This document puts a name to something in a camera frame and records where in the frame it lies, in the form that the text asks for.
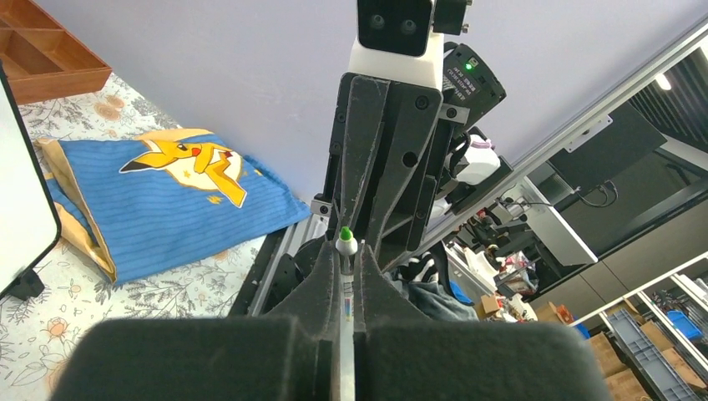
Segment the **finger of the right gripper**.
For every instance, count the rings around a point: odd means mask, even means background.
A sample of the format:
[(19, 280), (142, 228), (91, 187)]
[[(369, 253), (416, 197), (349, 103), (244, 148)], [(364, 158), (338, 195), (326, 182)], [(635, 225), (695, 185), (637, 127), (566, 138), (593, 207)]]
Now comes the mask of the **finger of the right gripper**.
[(384, 108), (383, 167), (377, 172), (366, 243), (384, 272), (420, 245), (442, 170), (435, 144), (443, 97), (393, 83)]
[(331, 203), (329, 230), (354, 229), (361, 216), (381, 143), (390, 82), (360, 74), (341, 77), (323, 195)]

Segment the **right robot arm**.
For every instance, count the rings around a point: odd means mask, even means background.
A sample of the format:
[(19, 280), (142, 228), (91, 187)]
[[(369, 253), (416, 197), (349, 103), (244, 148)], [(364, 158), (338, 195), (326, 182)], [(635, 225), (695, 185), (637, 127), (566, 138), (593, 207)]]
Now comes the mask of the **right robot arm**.
[(382, 56), (382, 71), (341, 77), (325, 184), (312, 210), (342, 227), (390, 269), (423, 242), (430, 220), (470, 206), (510, 169), (476, 126), (506, 96), (462, 43), (421, 58)]

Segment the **small whiteboard black frame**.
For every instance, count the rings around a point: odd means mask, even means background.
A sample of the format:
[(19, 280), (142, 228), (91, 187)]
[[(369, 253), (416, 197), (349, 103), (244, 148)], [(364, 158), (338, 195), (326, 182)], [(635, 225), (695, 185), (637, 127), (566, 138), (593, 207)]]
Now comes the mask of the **small whiteboard black frame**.
[(55, 247), (61, 225), (8, 75), (1, 72), (1, 298), (39, 296), (34, 271)]

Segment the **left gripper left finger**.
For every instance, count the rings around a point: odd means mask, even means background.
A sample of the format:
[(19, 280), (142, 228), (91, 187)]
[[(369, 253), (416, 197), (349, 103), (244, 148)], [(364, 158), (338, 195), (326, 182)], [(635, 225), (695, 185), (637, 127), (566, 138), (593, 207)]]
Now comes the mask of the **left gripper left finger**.
[(258, 317), (112, 319), (78, 343), (54, 400), (333, 400), (339, 259)]

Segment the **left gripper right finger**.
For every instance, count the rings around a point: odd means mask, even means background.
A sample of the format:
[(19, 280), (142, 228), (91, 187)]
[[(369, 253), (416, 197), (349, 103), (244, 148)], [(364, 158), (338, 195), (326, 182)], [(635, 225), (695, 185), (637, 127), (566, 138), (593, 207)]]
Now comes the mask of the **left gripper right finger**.
[(359, 400), (608, 400), (590, 345), (546, 322), (445, 322), (383, 277), (372, 249), (354, 263)]

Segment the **green capped marker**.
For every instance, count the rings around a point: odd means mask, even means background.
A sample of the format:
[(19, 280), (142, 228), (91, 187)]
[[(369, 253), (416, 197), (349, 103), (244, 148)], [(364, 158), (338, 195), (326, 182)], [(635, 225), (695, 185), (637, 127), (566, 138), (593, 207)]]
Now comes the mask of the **green capped marker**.
[(358, 253), (358, 245), (352, 230), (348, 226), (343, 226), (336, 239), (335, 248), (340, 258), (343, 313), (348, 322), (352, 321), (353, 260)]

